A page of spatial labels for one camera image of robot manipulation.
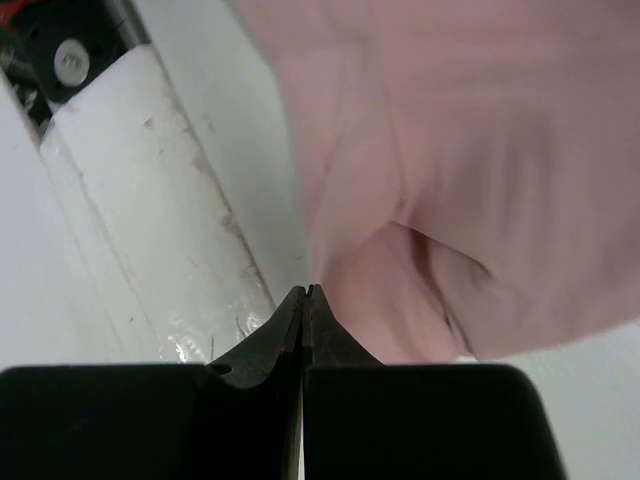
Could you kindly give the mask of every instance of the white surface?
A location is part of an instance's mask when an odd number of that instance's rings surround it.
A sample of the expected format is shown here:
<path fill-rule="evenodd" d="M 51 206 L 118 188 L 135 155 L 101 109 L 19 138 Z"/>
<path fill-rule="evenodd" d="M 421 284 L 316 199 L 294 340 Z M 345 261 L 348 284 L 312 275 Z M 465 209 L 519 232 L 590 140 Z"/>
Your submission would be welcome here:
<path fill-rule="evenodd" d="M 0 369 L 129 360 L 0 75 Z"/>
<path fill-rule="evenodd" d="M 306 270 L 273 77 L 224 1 L 135 3 L 277 301 Z M 541 391 L 574 480 L 640 478 L 639 329 L 510 360 Z"/>
<path fill-rule="evenodd" d="M 298 176 L 271 71 L 222 0 L 134 3 L 279 302 L 310 276 Z"/>
<path fill-rule="evenodd" d="M 0 102 L 0 366 L 204 362 L 270 315 L 151 48 L 58 111 L 41 155 Z"/>
<path fill-rule="evenodd" d="M 509 359 L 543 398 L 573 480 L 640 479 L 640 324 Z"/>

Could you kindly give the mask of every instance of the screw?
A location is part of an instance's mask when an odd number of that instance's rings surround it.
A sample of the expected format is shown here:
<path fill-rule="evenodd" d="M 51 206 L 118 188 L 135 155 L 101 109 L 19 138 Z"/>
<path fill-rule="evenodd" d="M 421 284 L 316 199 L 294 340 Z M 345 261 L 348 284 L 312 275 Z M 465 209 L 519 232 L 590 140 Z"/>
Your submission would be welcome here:
<path fill-rule="evenodd" d="M 79 56 L 74 55 L 73 53 L 65 53 L 65 55 L 62 57 L 62 64 L 72 70 L 78 70 L 81 63 L 82 59 Z"/>

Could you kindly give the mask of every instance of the pink fabric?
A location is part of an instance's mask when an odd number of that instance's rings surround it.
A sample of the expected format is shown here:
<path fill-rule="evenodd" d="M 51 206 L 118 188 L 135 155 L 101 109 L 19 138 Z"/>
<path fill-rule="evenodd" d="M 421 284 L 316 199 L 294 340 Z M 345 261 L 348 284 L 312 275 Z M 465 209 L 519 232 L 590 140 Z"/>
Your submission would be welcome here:
<path fill-rule="evenodd" d="M 381 360 L 640 313 L 640 3 L 236 0 L 278 78 L 317 279 Z"/>

